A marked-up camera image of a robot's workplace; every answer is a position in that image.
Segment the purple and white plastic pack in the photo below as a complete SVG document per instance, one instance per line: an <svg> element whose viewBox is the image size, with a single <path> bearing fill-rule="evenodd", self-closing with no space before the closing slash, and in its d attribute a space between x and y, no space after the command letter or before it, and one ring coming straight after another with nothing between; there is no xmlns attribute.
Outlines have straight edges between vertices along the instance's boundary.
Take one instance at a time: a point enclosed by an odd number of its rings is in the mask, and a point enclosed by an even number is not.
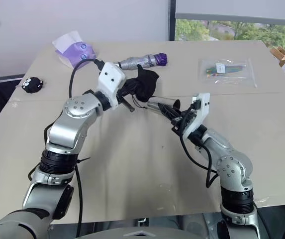
<svg viewBox="0 0 285 239"><path fill-rule="evenodd" d="M52 41L61 62L73 69L84 59L96 59L96 53L91 44L80 37L78 31L66 33Z"/></svg>

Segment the black drawstring pouch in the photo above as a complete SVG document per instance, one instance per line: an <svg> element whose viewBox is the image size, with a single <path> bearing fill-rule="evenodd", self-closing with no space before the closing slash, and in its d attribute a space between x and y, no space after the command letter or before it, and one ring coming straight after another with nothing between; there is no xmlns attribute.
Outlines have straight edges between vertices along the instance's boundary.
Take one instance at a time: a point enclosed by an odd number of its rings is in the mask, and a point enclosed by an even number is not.
<svg viewBox="0 0 285 239"><path fill-rule="evenodd" d="M159 75L152 71L144 69L140 64L137 65L138 75L134 78L135 88L133 90L136 99L147 103L153 96Z"/></svg>

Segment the small cardboard box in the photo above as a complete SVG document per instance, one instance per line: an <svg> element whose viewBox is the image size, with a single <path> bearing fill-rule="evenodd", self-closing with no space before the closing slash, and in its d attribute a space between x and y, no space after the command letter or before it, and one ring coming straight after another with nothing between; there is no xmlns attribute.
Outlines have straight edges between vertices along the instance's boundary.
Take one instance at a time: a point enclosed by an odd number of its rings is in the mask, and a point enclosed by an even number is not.
<svg viewBox="0 0 285 239"><path fill-rule="evenodd" d="M285 49L281 46L270 48L270 53L279 61L279 66L285 64Z"/></svg>

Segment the grey window roller blind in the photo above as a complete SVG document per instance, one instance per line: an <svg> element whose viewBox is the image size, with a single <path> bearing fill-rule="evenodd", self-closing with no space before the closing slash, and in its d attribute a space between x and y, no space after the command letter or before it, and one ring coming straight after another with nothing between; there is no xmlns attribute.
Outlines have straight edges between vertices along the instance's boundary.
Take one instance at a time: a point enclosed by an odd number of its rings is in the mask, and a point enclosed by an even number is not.
<svg viewBox="0 0 285 239"><path fill-rule="evenodd" d="M176 0L175 17L285 25L285 0Z"/></svg>

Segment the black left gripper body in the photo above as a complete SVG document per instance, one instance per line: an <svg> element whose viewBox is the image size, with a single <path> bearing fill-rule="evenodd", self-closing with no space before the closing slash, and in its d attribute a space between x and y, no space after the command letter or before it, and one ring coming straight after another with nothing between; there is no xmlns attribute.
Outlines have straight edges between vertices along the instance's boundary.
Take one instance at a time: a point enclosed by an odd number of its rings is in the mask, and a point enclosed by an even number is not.
<svg viewBox="0 0 285 239"><path fill-rule="evenodd" d="M135 95L137 87L126 87L125 83L121 89L117 92L117 98L119 99L120 96L125 97L127 95Z"/></svg>

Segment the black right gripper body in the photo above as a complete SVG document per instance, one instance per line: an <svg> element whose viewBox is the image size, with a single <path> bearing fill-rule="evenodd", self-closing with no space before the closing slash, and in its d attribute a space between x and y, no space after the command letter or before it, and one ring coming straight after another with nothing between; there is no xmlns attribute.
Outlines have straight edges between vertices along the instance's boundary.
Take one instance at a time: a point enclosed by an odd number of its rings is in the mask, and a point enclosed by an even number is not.
<svg viewBox="0 0 285 239"><path fill-rule="evenodd" d="M171 120L173 127L171 130L174 133L183 133L187 124L196 117L196 111L193 108L188 108L185 111L182 111L178 117L175 117Z"/></svg>

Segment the silver robot torso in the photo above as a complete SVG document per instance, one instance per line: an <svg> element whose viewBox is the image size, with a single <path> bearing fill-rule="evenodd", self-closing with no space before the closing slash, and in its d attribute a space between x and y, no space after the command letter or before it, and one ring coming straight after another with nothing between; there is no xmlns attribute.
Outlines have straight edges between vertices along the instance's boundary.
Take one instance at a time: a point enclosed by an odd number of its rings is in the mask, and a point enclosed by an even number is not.
<svg viewBox="0 0 285 239"><path fill-rule="evenodd" d="M120 221L81 224L51 224L46 239L218 239L221 219L205 219L204 214L144 217Z"/></svg>

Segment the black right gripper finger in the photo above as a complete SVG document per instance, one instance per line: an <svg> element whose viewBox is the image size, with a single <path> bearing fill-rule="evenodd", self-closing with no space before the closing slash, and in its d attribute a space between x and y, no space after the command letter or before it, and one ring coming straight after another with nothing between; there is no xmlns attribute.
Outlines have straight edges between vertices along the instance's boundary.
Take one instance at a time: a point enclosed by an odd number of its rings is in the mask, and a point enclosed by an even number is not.
<svg viewBox="0 0 285 239"><path fill-rule="evenodd" d="M163 104L163 103L158 103L158 108L159 108L160 112L161 112L161 110L164 110L164 109L166 109L166 110L177 109L175 107L171 107L170 105Z"/></svg>
<svg viewBox="0 0 285 239"><path fill-rule="evenodd" d="M177 109L173 110L161 110L161 113L170 121L180 121L182 119L181 112Z"/></svg>

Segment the black round plush toy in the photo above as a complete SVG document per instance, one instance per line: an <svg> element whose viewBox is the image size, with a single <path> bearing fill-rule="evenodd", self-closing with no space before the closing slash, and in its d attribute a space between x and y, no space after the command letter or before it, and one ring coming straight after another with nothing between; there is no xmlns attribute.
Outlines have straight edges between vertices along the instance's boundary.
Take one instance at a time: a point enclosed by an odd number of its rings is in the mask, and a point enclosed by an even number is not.
<svg viewBox="0 0 285 239"><path fill-rule="evenodd" d="M43 87L43 81L37 77L29 77L24 80L21 88L29 94L40 91Z"/></svg>

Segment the shiny metal cup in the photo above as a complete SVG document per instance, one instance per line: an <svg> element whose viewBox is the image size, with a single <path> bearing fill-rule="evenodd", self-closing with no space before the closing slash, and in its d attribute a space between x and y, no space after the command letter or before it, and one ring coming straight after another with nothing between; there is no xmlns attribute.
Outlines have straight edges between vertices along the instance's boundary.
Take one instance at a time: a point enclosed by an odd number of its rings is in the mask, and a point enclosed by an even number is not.
<svg viewBox="0 0 285 239"><path fill-rule="evenodd" d="M181 102L178 99L152 96L147 102L147 108L153 111L160 112L159 104L165 104L170 106L171 108L175 108L178 110L181 107Z"/></svg>

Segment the clear bag of coloured items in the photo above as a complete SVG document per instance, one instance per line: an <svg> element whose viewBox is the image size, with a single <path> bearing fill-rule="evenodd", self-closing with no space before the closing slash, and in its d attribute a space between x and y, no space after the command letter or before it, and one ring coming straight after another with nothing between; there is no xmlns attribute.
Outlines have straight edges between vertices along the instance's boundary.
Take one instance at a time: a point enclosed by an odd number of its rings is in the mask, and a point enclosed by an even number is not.
<svg viewBox="0 0 285 239"><path fill-rule="evenodd" d="M257 87L254 70L249 58L200 59L198 79L207 84L231 84Z"/></svg>

